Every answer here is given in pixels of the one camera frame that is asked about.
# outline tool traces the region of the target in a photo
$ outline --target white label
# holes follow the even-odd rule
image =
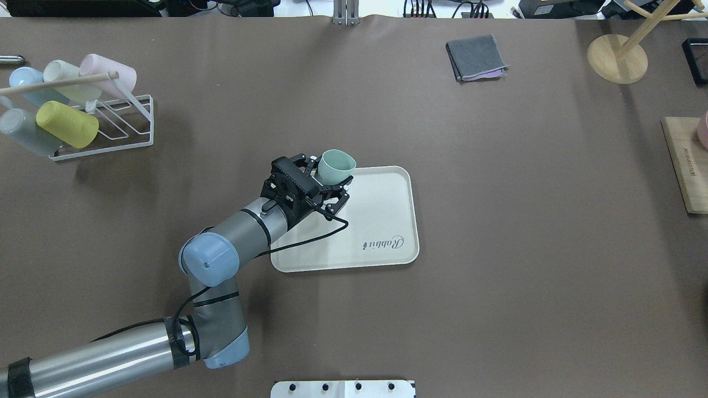
[[[552,9],[553,4],[551,4],[550,6],[540,6],[539,8],[536,8],[536,11],[533,13],[533,16],[551,13]]]

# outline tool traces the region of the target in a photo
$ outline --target tabletop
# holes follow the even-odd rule
[[[90,52],[133,66],[156,132],[58,163],[0,137],[0,363],[171,314],[187,239],[255,199],[271,160],[339,148],[410,173],[417,260],[252,261],[248,358],[104,397],[394,377],[419,397],[706,397],[708,218],[683,207],[660,120],[705,112],[680,45],[708,25],[660,24],[635,84],[596,75],[590,42],[638,25],[7,18],[0,47],[38,69]],[[457,83],[445,43],[489,33],[508,76]]]

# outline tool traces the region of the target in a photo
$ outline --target light green cup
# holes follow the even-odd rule
[[[322,154],[315,178],[322,185],[335,185],[351,176],[356,160],[339,149],[330,149]]]

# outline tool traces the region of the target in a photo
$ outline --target metal bracket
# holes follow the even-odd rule
[[[335,25],[359,25],[359,0],[334,0]]]

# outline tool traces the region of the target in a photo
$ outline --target blue joint cap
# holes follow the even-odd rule
[[[209,369],[223,368],[224,366],[233,365],[240,360],[243,360],[248,356],[251,350],[251,345],[249,344],[249,328],[246,327],[241,334],[236,337],[228,346],[224,347],[223,350],[204,359],[204,363]]]
[[[236,275],[239,253],[226,238],[205,232],[188,241],[180,251],[180,264],[206,286],[217,286]]]

